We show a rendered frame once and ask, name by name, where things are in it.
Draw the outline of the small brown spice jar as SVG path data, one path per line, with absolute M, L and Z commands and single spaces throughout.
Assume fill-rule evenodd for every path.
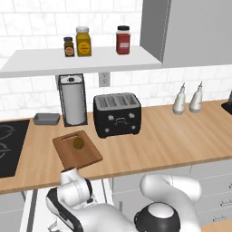
M 64 53 L 66 57 L 74 56 L 74 48 L 73 48 L 73 39 L 72 37 L 64 37 Z

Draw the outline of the white wall socket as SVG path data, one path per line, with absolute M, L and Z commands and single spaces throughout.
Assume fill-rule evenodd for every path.
M 110 74 L 108 72 L 99 73 L 99 86 L 100 87 L 110 86 Z

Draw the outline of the grey drawer front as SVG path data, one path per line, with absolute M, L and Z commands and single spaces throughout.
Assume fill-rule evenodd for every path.
M 203 198 L 197 205 L 196 211 L 201 225 L 214 223 L 213 217 L 219 218 L 227 216 L 227 219 L 232 219 L 232 206 L 221 207 L 221 201 L 227 202 L 232 198 Z
M 232 174 L 232 159 L 196 164 L 191 167 L 189 175 L 194 179 L 211 178 Z
M 232 188 L 229 188 L 228 184 L 232 183 L 232 174 L 201 179 L 199 183 L 204 197 L 231 192 Z

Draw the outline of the wooden cutting board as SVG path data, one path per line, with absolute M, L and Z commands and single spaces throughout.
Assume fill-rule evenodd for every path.
M 76 149 L 73 146 L 74 138 L 83 139 L 84 146 L 82 149 Z M 53 145 L 65 169 L 81 169 L 102 160 L 101 153 L 84 130 L 54 138 Z

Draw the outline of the grey wall cupboard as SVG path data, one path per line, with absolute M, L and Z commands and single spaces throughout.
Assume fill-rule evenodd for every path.
M 143 0 L 140 46 L 164 68 L 232 64 L 232 0 Z

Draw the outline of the black hob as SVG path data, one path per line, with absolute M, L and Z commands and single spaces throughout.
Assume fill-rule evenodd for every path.
M 0 122 L 0 178 L 15 175 L 29 122 Z

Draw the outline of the white wall shelf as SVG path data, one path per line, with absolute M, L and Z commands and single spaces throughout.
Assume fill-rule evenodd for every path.
M 162 63 L 140 46 L 119 55 L 114 47 L 93 47 L 88 57 L 66 57 L 63 49 L 16 50 L 0 70 L 0 78 L 108 73 L 159 69 Z

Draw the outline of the red spice jar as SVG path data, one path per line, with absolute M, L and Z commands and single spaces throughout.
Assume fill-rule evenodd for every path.
M 130 28 L 127 25 L 119 25 L 116 33 L 117 54 L 129 54 L 131 45 Z

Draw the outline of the yellow spice jar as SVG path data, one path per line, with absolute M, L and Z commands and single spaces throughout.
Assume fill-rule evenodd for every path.
M 88 27 L 78 26 L 76 28 L 76 47 L 79 56 L 92 55 L 91 37 L 89 36 Z

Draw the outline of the grey base cupboard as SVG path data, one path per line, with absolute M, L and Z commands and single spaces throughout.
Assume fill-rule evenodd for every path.
M 0 232 L 19 232 L 25 199 L 24 191 L 0 195 Z

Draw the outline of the grey rectangular tray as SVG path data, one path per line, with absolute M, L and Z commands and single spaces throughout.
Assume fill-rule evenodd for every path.
M 57 125 L 59 120 L 59 113 L 36 113 L 33 118 L 35 125 Z

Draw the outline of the grey cupboard door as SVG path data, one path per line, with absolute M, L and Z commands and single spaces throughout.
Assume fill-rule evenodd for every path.
M 140 180 L 144 173 L 131 174 L 112 179 L 112 199 L 114 206 L 130 221 L 138 211 L 149 205 L 151 200 L 140 192 Z

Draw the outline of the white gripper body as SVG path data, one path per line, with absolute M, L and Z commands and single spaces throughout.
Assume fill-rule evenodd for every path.
M 80 178 L 77 168 L 65 169 L 60 173 L 61 184 L 67 184 Z

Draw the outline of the black appliance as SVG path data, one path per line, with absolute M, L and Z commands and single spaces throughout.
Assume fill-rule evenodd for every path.
M 232 115 L 232 92 L 230 93 L 227 102 L 222 103 L 221 107 Z

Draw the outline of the white spout bottle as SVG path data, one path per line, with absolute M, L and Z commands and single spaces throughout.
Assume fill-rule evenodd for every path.
M 197 91 L 194 93 L 189 104 L 189 110 L 193 113 L 198 113 L 201 110 L 201 103 L 202 103 L 202 84 L 198 86 Z
M 180 91 L 174 101 L 172 110 L 175 114 L 181 115 L 184 110 L 185 110 L 185 100 L 186 100 L 186 95 L 185 95 L 185 85 L 182 85 L 180 88 Z

